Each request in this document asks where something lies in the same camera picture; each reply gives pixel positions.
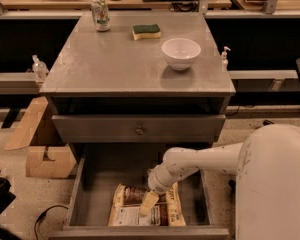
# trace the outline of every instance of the white bowl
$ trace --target white bowl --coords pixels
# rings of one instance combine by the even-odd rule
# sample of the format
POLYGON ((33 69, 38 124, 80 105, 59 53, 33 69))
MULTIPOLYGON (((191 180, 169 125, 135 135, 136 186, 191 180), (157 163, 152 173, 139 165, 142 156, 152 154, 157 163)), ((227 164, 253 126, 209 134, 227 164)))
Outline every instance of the white bowl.
POLYGON ((201 48, 196 42, 186 38, 173 38, 162 45, 163 57, 175 70, 189 68, 198 58, 201 48))

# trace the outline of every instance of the drawer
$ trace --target drawer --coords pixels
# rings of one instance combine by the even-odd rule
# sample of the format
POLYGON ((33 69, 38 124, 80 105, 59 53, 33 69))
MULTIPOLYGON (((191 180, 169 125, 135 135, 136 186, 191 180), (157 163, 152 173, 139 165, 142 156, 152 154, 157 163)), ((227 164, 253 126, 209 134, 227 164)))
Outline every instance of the drawer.
POLYGON ((85 144, 63 231, 50 239, 226 239, 214 225, 204 173, 179 182, 184 227, 108 227, 112 198, 119 183, 147 187, 147 170, 162 159, 164 144, 85 144))
POLYGON ((226 97, 53 97, 58 114, 222 114, 226 97))
POLYGON ((217 141, 224 115, 55 115, 66 143, 217 141))

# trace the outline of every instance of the drawer handle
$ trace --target drawer handle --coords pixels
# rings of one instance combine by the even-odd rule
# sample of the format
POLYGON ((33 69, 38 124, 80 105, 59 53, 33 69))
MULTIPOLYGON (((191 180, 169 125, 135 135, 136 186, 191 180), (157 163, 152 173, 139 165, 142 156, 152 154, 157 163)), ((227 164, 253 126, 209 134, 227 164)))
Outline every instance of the drawer handle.
POLYGON ((136 134, 143 135, 144 134, 144 129, 141 126, 138 126, 138 128, 136 129, 136 134))

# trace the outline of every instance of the spray bottle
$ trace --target spray bottle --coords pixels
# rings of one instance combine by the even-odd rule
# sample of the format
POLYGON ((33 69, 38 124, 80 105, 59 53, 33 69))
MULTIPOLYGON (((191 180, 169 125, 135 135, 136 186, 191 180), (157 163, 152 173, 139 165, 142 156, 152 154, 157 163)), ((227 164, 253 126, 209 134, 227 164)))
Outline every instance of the spray bottle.
POLYGON ((43 61, 39 60, 37 55, 33 55, 32 59, 33 59, 32 70, 36 75, 37 82, 43 83, 49 73, 47 65, 43 61))
POLYGON ((231 51, 229 47, 225 46, 223 47, 223 52, 221 53, 221 58, 222 58, 222 72, 227 71, 228 70, 228 52, 227 51, 231 51))

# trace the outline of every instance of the small bottle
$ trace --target small bottle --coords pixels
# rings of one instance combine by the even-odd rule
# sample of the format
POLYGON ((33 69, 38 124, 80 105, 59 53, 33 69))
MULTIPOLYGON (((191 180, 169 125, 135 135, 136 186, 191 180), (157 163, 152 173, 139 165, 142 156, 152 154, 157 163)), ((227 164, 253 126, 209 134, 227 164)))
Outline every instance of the small bottle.
POLYGON ((109 9, 105 0, 92 0, 91 11, 94 25, 97 31, 110 29, 109 9))
POLYGON ((231 51, 229 47, 225 46, 223 47, 223 52, 221 53, 221 58, 222 58, 222 72, 228 70, 228 53, 227 51, 231 51))
POLYGON ((47 65, 43 61, 39 60, 37 55, 33 55, 32 59, 33 59, 32 70, 36 75, 37 82, 43 83, 49 73, 47 65))

